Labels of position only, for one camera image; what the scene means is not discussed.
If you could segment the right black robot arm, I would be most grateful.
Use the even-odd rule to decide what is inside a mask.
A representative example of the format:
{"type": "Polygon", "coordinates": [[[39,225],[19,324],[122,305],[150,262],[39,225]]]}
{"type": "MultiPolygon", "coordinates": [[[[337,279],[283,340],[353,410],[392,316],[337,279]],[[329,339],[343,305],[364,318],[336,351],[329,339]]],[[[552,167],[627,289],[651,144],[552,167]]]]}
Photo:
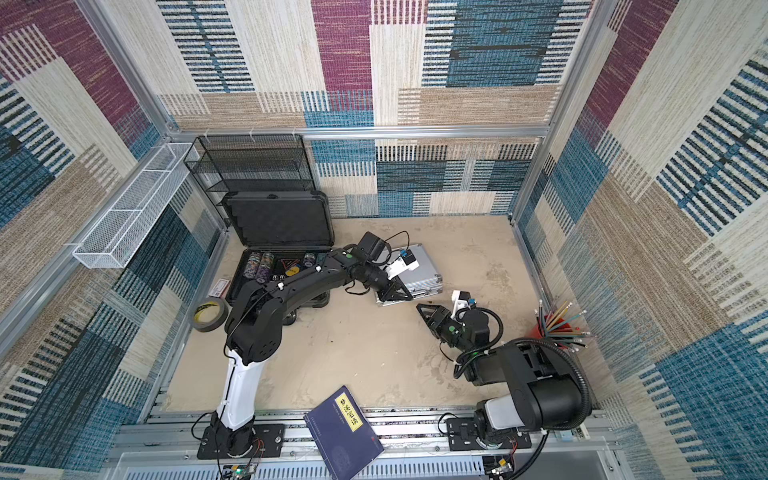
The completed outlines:
{"type": "Polygon", "coordinates": [[[472,427],[481,446],[495,447],[534,430],[573,430],[591,415],[588,381],[557,343],[529,337],[502,343],[501,317],[472,302],[454,311],[425,303],[416,310],[440,344],[460,351],[453,360],[454,378],[508,389],[476,406],[472,427]]]}

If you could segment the large black poker case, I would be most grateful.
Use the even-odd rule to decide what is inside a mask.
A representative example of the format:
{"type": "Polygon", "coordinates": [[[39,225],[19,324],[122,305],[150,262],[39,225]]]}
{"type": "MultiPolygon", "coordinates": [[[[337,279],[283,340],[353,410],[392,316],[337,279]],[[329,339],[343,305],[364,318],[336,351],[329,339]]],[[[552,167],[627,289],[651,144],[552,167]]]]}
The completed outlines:
{"type": "Polygon", "coordinates": [[[230,306],[245,286],[253,286],[259,299],[269,283],[289,278],[281,259],[297,259],[301,271],[311,269],[316,255],[328,254],[335,242],[329,199],[321,191],[239,192],[224,198],[224,208],[244,247],[226,295],[230,306]],[[242,275],[252,251],[275,256],[271,279],[265,284],[242,275]]]}

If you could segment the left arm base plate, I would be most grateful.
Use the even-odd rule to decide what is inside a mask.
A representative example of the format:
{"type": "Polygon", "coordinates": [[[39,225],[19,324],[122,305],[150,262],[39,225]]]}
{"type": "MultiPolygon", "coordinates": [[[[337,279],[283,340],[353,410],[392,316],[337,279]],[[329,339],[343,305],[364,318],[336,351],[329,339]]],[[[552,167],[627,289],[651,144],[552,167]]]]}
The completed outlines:
{"type": "Polygon", "coordinates": [[[238,430],[208,426],[200,441],[198,460],[276,458],[282,451],[283,424],[247,424],[238,430]]]}

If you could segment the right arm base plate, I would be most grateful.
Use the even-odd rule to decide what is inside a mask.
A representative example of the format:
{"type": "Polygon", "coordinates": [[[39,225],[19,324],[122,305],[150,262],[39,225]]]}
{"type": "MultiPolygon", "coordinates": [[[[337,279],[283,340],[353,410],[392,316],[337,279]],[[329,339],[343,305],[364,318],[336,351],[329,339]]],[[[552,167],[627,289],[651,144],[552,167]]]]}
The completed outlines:
{"type": "Polygon", "coordinates": [[[482,437],[473,419],[449,416],[440,421],[439,430],[447,437],[451,451],[514,450],[532,447],[528,433],[508,429],[482,437]]]}

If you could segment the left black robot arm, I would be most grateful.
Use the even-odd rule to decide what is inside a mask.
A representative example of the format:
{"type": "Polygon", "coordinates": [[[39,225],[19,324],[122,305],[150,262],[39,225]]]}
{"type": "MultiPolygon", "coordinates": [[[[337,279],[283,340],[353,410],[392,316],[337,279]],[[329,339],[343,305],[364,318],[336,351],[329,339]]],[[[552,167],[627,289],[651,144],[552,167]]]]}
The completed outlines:
{"type": "Polygon", "coordinates": [[[358,243],[329,251],[320,265],[264,286],[242,287],[225,324],[228,370],[211,417],[213,431],[239,433],[252,423],[262,371],[281,345],[290,314],[321,294],[355,283],[383,302],[411,301],[413,295],[399,275],[418,267],[409,248],[396,254],[387,241],[367,232],[358,243]]]}

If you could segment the small silver aluminium case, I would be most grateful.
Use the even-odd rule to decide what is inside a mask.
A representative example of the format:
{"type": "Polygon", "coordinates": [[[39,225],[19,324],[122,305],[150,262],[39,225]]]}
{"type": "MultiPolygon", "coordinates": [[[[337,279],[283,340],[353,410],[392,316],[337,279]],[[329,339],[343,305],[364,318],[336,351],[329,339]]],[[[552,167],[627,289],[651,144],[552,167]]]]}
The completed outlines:
{"type": "MultiPolygon", "coordinates": [[[[398,276],[407,290],[413,297],[413,300],[422,299],[438,295],[443,292],[443,277],[433,264],[430,256],[421,243],[412,244],[410,250],[418,262],[419,266],[415,270],[406,270],[398,276]]],[[[395,248],[387,264],[395,262],[398,256],[406,250],[406,247],[395,248]]],[[[377,258],[376,262],[383,262],[388,257],[388,251],[385,249],[377,258]]],[[[395,300],[382,300],[379,294],[376,294],[376,303],[380,306],[389,306],[402,303],[406,300],[396,298],[395,300]]]]}

